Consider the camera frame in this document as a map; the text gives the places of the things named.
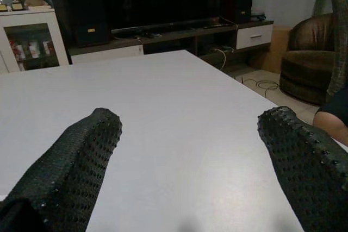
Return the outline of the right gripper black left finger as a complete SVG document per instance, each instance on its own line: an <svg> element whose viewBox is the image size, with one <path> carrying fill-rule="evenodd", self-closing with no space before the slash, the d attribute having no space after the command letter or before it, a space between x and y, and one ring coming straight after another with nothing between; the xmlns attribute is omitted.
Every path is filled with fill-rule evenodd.
<svg viewBox="0 0 348 232"><path fill-rule="evenodd" d="M2 201L1 231L86 231L121 133L105 108L69 126Z"/></svg>

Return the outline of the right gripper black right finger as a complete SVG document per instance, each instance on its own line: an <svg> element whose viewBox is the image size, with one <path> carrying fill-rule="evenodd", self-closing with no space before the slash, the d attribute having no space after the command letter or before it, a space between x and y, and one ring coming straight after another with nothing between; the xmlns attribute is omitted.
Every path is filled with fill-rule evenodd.
<svg viewBox="0 0 348 232"><path fill-rule="evenodd" d="M304 231L347 231L347 152L287 106L263 112L258 133Z"/></svg>

